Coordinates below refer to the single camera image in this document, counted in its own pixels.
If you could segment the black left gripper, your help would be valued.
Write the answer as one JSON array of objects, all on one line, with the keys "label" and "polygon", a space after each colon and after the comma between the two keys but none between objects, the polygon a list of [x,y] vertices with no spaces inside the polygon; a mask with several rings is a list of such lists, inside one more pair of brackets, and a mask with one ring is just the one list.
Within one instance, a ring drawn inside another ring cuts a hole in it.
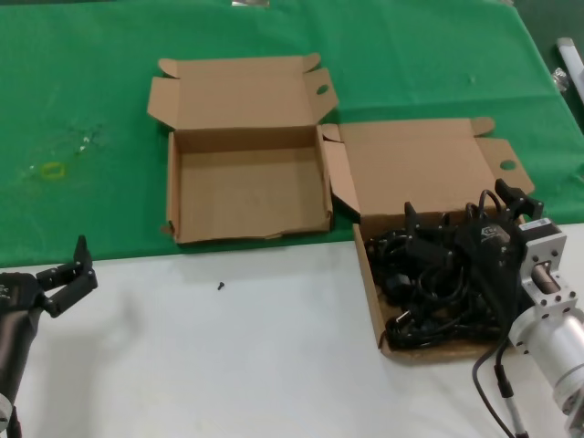
[{"label": "black left gripper", "polygon": [[[27,273],[2,273],[0,277],[2,316],[45,310],[57,318],[98,287],[84,235],[78,237],[70,262],[42,271],[36,277]],[[45,297],[45,292],[57,288],[58,292]]]}]

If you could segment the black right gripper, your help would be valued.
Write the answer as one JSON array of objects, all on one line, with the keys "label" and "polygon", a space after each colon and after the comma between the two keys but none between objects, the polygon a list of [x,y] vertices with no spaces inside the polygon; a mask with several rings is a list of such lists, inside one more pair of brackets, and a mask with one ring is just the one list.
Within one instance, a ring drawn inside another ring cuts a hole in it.
[{"label": "black right gripper", "polygon": [[[544,204],[501,178],[495,181],[495,193],[504,204],[495,220],[473,220],[460,225],[454,244],[469,263],[471,278],[483,292],[501,328],[509,329],[516,319],[519,270],[525,253],[514,223],[522,215],[531,220],[541,219]],[[434,267],[453,267],[453,252],[444,245],[448,229],[442,222],[423,226],[413,205],[406,202],[404,225],[408,256]]]}]

